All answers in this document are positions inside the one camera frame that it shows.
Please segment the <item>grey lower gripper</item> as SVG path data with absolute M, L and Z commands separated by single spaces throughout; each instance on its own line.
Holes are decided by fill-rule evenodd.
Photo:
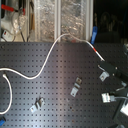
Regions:
M 113 95 L 110 95 L 109 93 L 103 93 L 102 94 L 102 101 L 104 103 L 110 103 L 115 102 L 116 100 L 119 101 L 119 104 L 115 110 L 115 113 L 113 115 L 113 120 L 120 125 L 121 121 L 118 119 L 118 115 L 120 113 L 121 108 L 125 105 L 125 103 L 128 101 L 128 89 L 127 88 L 120 88 L 117 89 L 116 92 Z

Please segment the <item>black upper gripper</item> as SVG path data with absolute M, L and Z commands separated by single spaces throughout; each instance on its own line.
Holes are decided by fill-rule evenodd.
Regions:
M 115 76 L 123 82 L 128 82 L 128 73 L 121 71 L 118 67 L 113 66 L 106 61 L 101 61 L 99 67 L 106 71 L 99 76 L 101 81 L 104 81 L 107 77 L 109 77 L 109 75 L 111 75 Z

